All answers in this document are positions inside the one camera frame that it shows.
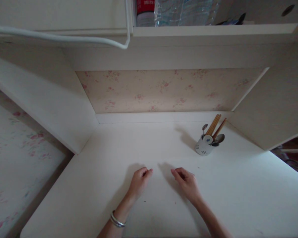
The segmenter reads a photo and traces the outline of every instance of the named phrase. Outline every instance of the wooden chopsticks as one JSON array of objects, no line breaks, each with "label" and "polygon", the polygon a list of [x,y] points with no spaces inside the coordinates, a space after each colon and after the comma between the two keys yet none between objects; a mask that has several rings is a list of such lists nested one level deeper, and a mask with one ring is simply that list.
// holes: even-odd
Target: wooden chopsticks
[{"label": "wooden chopsticks", "polygon": [[222,130],[225,122],[226,122],[226,118],[223,120],[223,122],[221,123],[221,125],[219,126],[219,128],[216,130],[216,132],[213,134],[217,124],[219,123],[219,120],[221,118],[221,114],[217,114],[215,119],[213,120],[211,126],[209,127],[208,131],[206,132],[205,135],[210,135],[213,138],[213,141],[215,141],[216,136],[219,134],[219,132]]},{"label": "wooden chopsticks", "polygon": [[219,134],[220,130],[222,129],[222,127],[224,126],[226,122],[226,118],[223,120],[222,124],[220,125],[220,127],[216,130],[216,132],[214,133],[214,135],[212,136],[213,141],[215,141],[216,136]]},{"label": "wooden chopsticks", "polygon": [[212,135],[212,133],[213,133],[215,127],[217,126],[220,118],[221,118],[221,114],[217,114],[215,119],[213,120],[211,126],[209,127],[208,131],[206,132],[206,135],[210,135],[210,136]]}]

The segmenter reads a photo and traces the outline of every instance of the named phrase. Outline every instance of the hand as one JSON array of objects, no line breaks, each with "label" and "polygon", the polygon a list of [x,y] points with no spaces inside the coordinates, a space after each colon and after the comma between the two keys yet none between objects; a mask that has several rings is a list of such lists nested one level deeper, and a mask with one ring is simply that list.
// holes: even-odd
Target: hand
[{"label": "hand", "polygon": [[179,183],[187,199],[196,206],[202,200],[194,174],[184,168],[171,169],[171,173]]},{"label": "hand", "polygon": [[129,190],[126,194],[130,199],[136,201],[144,192],[153,174],[153,169],[147,169],[143,167],[137,170],[132,177]]}]

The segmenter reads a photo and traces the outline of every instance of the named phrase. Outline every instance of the bangle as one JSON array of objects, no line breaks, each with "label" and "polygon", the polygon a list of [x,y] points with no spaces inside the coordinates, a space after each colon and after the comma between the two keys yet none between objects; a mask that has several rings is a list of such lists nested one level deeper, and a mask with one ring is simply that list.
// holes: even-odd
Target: bangle
[{"label": "bangle", "polygon": [[112,211],[112,214],[110,215],[110,220],[112,221],[112,223],[117,226],[117,227],[125,227],[126,223],[121,223],[120,221],[118,221],[116,219],[116,217],[114,216],[114,212],[115,210]]}]

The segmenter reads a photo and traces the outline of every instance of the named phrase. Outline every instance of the white utensil cup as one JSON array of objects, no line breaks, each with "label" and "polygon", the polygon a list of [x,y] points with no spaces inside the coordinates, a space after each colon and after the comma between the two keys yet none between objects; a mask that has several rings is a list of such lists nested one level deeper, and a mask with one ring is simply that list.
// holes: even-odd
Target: white utensil cup
[{"label": "white utensil cup", "polygon": [[217,146],[211,146],[211,145],[207,144],[205,141],[202,140],[202,136],[201,136],[200,139],[199,139],[199,141],[195,145],[195,151],[199,155],[207,156],[216,147]]}]

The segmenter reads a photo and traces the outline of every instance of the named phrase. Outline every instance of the white desk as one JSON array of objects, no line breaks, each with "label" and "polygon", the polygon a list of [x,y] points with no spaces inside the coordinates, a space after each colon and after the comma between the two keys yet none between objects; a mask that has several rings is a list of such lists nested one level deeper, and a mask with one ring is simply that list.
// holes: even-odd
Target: white desk
[{"label": "white desk", "polygon": [[245,139],[229,123],[209,156],[194,150],[203,122],[100,124],[75,155],[21,233],[26,237],[93,237],[107,222],[133,172],[154,173],[130,213],[124,237],[207,234],[179,195],[171,168],[194,173],[203,197],[236,237],[298,237],[298,173]]}]

